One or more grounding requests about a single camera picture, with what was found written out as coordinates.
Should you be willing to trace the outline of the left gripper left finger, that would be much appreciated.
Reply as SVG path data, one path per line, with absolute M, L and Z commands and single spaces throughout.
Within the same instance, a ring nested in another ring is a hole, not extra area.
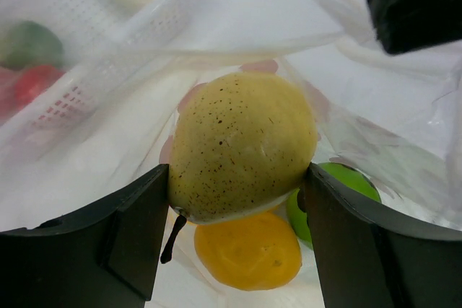
M 165 230 L 168 167 L 34 229 L 1 233 L 3 307 L 143 307 Z

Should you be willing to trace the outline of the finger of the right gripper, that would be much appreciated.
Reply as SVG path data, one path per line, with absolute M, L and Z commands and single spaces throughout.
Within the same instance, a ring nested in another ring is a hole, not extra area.
M 375 36 L 390 55 L 461 39 L 461 0 L 366 0 Z

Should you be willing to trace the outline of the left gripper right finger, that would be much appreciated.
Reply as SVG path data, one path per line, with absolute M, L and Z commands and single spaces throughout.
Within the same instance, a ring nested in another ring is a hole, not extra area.
M 400 213 L 312 163 L 303 185 L 326 307 L 460 307 L 461 232 Z

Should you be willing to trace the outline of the pale yellow fake pear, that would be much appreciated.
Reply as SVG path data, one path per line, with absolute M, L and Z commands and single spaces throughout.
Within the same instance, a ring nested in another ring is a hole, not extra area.
M 240 72 L 206 83 L 180 112 L 167 199 L 177 214 L 160 260 L 187 222 L 216 224 L 281 203 L 301 186 L 318 142 L 302 89 L 276 74 Z

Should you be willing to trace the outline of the clear zip top bag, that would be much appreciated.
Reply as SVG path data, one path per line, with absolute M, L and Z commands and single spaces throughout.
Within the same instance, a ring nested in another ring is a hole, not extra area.
M 302 83 L 321 119 L 316 159 L 349 159 L 385 202 L 448 225 L 444 156 L 459 115 L 461 47 L 387 57 L 338 0 L 198 0 L 184 30 L 52 147 L 1 147 L 1 230 L 34 229 L 159 162 L 189 90 L 247 62 Z

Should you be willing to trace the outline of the red fake apple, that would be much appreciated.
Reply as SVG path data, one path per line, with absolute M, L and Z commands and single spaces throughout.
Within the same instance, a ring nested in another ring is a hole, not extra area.
M 63 75 L 62 70 L 51 65 L 34 66 L 24 70 L 14 86 L 17 106 L 29 105 Z

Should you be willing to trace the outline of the green fake avocado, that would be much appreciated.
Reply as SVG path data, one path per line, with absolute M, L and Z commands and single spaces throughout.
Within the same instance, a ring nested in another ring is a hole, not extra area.
M 47 27 L 33 21 L 19 21 L 1 34 L 1 66 L 13 71 L 64 65 L 64 45 Z

